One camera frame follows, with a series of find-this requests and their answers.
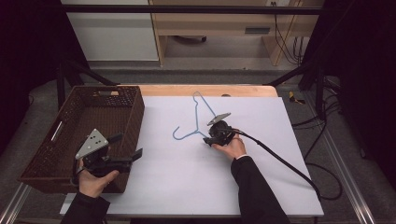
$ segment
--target hand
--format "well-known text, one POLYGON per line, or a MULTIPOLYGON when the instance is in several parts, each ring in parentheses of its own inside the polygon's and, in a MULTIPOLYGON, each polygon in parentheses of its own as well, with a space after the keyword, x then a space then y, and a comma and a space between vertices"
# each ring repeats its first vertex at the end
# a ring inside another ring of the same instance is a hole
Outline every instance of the hand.
POLYGON ((113 181, 119 173, 119 171, 115 170, 104 177, 98 178, 91 175, 87 170, 83 170, 79 173, 78 177, 79 192, 89 197, 97 198, 100 196, 103 189, 113 181))
POLYGON ((243 140, 239 137, 238 133, 235 134, 235 136, 227 146, 222 147, 217 144, 212 144, 212 147, 219 151, 222 151, 230 160, 247 154, 245 144, 243 140))

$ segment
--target black sleeve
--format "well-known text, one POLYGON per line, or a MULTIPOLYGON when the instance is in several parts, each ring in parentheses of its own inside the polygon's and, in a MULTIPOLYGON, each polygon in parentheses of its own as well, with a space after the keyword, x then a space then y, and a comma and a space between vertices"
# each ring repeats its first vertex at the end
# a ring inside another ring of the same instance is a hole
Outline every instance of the black sleeve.
POLYGON ((290 223, 253 159, 246 156, 233 160, 231 172, 239 186, 239 207, 243 223, 290 223))
POLYGON ((101 224, 109 206, 110 203, 101 197, 95 199, 78 193, 61 224, 101 224))

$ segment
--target basket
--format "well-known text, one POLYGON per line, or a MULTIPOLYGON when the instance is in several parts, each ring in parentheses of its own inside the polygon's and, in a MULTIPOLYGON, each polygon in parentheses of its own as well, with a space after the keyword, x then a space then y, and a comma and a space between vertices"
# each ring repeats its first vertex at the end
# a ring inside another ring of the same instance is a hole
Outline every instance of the basket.
MULTIPOLYGON (((122 140, 111 145, 108 155, 132 157, 144 108, 138 86, 74 87, 19 180, 44 193, 77 192, 70 178, 81 143, 93 129, 104 137, 123 133, 122 140)), ((129 174, 119 174, 104 193, 123 193, 128 177, 129 174)))

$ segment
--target gray floor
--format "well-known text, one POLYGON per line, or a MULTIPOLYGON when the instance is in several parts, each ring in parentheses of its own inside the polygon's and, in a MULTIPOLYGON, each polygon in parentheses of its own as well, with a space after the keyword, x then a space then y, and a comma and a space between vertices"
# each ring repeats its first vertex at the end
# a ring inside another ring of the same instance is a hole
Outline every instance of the gray floor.
MULTIPOLYGON (((99 64, 106 70, 98 72, 104 77, 122 83, 262 84, 286 74, 294 67, 285 63, 285 60, 278 67, 271 66, 259 38, 209 37, 205 43, 172 38, 170 45, 172 48, 168 48, 166 64, 163 67, 152 66, 149 63, 140 63, 138 66, 131 66, 130 63, 127 67, 99 64)), ((291 123, 314 116, 309 105, 289 102, 290 91, 294 92, 297 99, 305 97, 305 94, 296 88, 297 82, 298 77, 277 88, 278 95, 284 99, 291 123)), ((35 154, 57 115, 56 86, 53 81, 36 88, 31 95, 32 104, 25 119, 0 157, 0 211, 3 211, 12 199, 20 184, 17 178, 35 154)), ((396 193, 376 163, 361 158, 359 145, 342 113, 335 111, 330 114, 327 129, 347 162, 376 223, 396 223, 396 193)), ((318 127, 295 130, 303 154, 312 145, 318 133, 318 127)), ((308 161, 334 171, 327 147, 322 140, 317 143, 308 161)), ((332 196, 336 193, 337 186, 331 176, 315 167, 308 169, 323 195, 332 196)), ((59 219, 63 201, 64 195, 43 194, 32 189, 21 208, 18 221, 22 223, 26 218, 59 219)), ((322 201, 322 206, 325 216, 319 219, 319 223, 360 223, 345 193, 337 201, 322 201)))

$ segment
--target wire hanger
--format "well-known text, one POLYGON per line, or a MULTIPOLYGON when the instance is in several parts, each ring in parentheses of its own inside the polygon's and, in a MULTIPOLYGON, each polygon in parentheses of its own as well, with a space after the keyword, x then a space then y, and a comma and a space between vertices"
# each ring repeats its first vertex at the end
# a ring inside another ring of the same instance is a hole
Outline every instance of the wire hanger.
POLYGON ((213 117, 216 116, 215 112, 213 112, 212 108, 211 108, 210 105, 207 103, 207 101, 205 100, 204 96, 203 96, 200 92, 196 91, 196 92, 192 95, 192 100, 195 102, 195 125, 196 125, 196 129, 195 129, 195 131, 193 131, 193 132, 191 132, 191 133, 188 133, 188 134, 186 134, 186 135, 184 135, 184 136, 182 136, 182 137, 176 137, 176 136, 175 136, 175 133, 176 133, 177 130, 180 128, 180 126, 177 126, 177 128, 173 131, 173 137, 174 137, 176 140, 182 140, 182 139, 184 139, 184 138, 186 138, 186 137, 188 137, 188 136, 191 136, 191 135, 193 135, 193 134, 196 134, 196 133, 200 133, 203 137, 207 137, 207 136, 204 135, 201 131, 199 131, 199 127, 198 127, 198 101, 195 100, 195 95, 196 95, 197 93, 201 96, 201 99, 205 102, 205 104, 207 105, 207 108, 209 108, 210 112, 212 112, 213 117))

